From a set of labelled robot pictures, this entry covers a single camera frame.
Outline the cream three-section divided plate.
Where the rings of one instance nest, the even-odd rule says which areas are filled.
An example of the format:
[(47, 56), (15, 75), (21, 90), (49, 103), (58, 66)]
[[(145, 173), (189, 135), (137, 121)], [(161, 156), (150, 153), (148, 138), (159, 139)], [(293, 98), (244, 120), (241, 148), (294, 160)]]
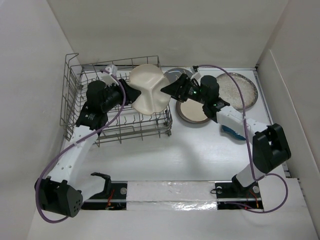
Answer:
[(153, 64), (135, 67), (129, 74), (129, 86), (139, 90), (141, 94), (133, 101), (132, 107), (147, 116), (164, 111), (171, 96), (161, 92), (161, 89), (169, 84), (159, 67)]

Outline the cream plate with metallic rim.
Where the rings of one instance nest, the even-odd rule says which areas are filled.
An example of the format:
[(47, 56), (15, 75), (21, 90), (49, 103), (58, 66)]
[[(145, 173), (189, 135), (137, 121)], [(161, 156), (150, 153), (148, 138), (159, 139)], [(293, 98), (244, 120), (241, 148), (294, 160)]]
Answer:
[(178, 116), (191, 124), (205, 124), (210, 119), (203, 112), (203, 104), (188, 99), (185, 102), (177, 101), (175, 109)]

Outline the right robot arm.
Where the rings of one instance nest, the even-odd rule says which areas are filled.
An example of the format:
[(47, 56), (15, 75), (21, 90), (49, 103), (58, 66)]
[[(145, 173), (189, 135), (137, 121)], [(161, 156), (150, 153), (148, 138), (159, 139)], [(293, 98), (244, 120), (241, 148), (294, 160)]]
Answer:
[(196, 83), (184, 73), (161, 89), (161, 92), (181, 103), (193, 100), (202, 104), (202, 110), (209, 119), (245, 138), (248, 142), (249, 164), (232, 178), (231, 184), (232, 193), (242, 197), (249, 191), (249, 186), (290, 159), (292, 154), (279, 124), (267, 125), (247, 118), (224, 101), (219, 91), (215, 77), (204, 75)]

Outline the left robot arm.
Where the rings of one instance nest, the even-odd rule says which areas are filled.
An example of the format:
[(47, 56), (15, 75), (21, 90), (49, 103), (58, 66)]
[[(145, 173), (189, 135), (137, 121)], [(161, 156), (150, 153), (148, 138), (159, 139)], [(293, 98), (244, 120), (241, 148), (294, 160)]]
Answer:
[(76, 187), (79, 168), (91, 146), (102, 131), (116, 120), (108, 119), (108, 112), (119, 105), (120, 109), (135, 102), (141, 91), (129, 86), (124, 79), (107, 85), (103, 80), (94, 80), (87, 85), (86, 102), (75, 123), (73, 135), (67, 146), (45, 167), (37, 179), (35, 202), (39, 215), (48, 223), (56, 224), (44, 215), (44, 211), (75, 217), (83, 203), (93, 196), (112, 197), (111, 177), (94, 172), (94, 179)]

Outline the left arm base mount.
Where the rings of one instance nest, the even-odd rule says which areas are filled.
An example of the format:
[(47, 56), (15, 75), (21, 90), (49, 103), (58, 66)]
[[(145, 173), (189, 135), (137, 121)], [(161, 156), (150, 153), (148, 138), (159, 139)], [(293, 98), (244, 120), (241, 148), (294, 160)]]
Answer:
[(91, 176), (103, 179), (104, 188), (84, 201), (82, 210), (121, 211), (127, 209), (127, 181), (112, 181), (107, 174), (94, 172)]

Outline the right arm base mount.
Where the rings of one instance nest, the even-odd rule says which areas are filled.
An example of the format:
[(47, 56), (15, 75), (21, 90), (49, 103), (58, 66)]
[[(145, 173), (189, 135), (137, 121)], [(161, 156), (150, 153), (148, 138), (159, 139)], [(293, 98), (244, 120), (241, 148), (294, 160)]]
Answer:
[(259, 184), (252, 183), (247, 187), (242, 187), (235, 183), (233, 177), (231, 181), (217, 181), (210, 191), (216, 197), (218, 210), (263, 210), (263, 201)]

